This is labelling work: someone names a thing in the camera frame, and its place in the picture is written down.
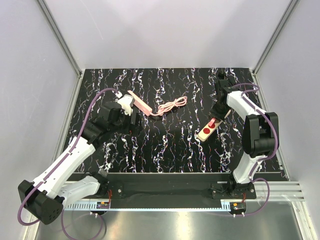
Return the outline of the pink power strip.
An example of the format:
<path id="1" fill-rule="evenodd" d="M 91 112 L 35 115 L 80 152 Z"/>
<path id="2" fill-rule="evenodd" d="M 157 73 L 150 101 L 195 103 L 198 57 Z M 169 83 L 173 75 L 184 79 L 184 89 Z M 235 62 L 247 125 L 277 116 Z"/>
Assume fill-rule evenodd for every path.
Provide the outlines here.
<path id="1" fill-rule="evenodd" d="M 148 106 L 142 99 L 140 99 L 136 94 L 134 94 L 133 91 L 128 90 L 127 91 L 134 99 L 134 105 L 142 111 L 146 116 L 150 116 L 152 113 L 152 108 Z"/>

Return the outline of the beige red power strip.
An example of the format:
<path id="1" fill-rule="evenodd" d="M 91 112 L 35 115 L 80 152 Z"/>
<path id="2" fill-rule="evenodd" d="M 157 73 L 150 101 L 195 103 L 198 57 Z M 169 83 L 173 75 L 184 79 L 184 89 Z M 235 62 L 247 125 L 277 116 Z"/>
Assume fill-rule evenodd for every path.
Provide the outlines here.
<path id="1" fill-rule="evenodd" d="M 208 126 L 208 122 L 203 128 L 202 130 L 196 135 L 196 137 L 201 141 L 201 142 L 205 142 L 212 134 L 214 131 L 216 131 L 218 129 L 218 127 L 224 122 L 224 120 L 217 120 L 215 119 L 215 127 L 214 128 L 210 128 Z"/>

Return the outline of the pink square socket adapter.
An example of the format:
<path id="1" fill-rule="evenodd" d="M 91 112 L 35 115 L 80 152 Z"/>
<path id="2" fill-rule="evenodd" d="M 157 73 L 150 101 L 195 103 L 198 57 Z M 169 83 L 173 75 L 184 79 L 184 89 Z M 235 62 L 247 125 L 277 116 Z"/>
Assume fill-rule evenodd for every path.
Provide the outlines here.
<path id="1" fill-rule="evenodd" d="M 208 126 L 213 129 L 215 127 L 215 122 L 216 122 L 216 119 L 212 118 L 208 123 Z"/>

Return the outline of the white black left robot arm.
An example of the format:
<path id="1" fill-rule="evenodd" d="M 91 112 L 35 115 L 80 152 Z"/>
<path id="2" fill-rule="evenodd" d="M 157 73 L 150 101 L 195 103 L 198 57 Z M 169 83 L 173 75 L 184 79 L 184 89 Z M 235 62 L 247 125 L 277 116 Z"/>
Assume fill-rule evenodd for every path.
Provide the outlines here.
<path id="1" fill-rule="evenodd" d="M 28 210 L 45 225 L 54 222 L 63 209 L 84 197 L 103 198 L 108 194 L 107 173 L 93 172 L 85 178 L 64 186 L 76 168 L 114 133 L 133 135 L 141 131 L 141 116 L 134 99 L 126 94 L 118 101 L 106 102 L 98 115 L 87 122 L 79 137 L 33 181 L 18 185 L 21 200 L 19 212 Z"/>

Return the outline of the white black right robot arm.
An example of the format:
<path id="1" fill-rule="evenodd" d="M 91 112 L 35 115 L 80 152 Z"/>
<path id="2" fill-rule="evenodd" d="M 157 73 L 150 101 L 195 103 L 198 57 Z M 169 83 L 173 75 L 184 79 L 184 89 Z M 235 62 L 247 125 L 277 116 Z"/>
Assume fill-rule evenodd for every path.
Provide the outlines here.
<path id="1" fill-rule="evenodd" d="M 241 85 L 232 84 L 228 78 L 216 81 L 217 102 L 210 110 L 212 120 L 209 123 L 212 126 L 223 122 L 231 110 L 244 121 L 241 139 L 243 155 L 222 189 L 235 199 L 250 192 L 253 177 L 261 163 L 273 158 L 279 147 L 278 115 L 266 112 L 247 97 L 247 93 L 259 90 L 257 85 L 252 83 L 253 89 L 244 91 L 239 89 Z"/>

